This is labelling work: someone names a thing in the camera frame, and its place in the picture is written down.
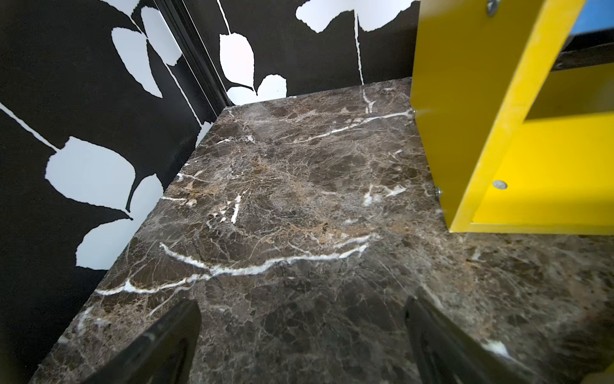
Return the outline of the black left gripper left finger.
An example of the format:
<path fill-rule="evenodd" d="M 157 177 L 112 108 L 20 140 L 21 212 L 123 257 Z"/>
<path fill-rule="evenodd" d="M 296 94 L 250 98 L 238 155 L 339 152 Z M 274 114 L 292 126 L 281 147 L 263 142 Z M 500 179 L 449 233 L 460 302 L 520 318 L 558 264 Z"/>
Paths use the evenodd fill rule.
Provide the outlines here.
<path fill-rule="evenodd" d="M 201 329 L 201 311 L 183 299 L 85 383 L 187 383 Z"/>

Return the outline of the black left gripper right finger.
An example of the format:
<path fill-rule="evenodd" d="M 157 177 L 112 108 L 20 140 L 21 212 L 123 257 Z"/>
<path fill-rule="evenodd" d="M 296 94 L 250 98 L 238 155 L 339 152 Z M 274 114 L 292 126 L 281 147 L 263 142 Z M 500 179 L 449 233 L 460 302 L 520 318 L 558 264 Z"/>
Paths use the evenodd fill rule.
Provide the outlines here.
<path fill-rule="evenodd" d="M 423 383 L 525 383 L 423 298 L 408 297 L 405 326 Z"/>

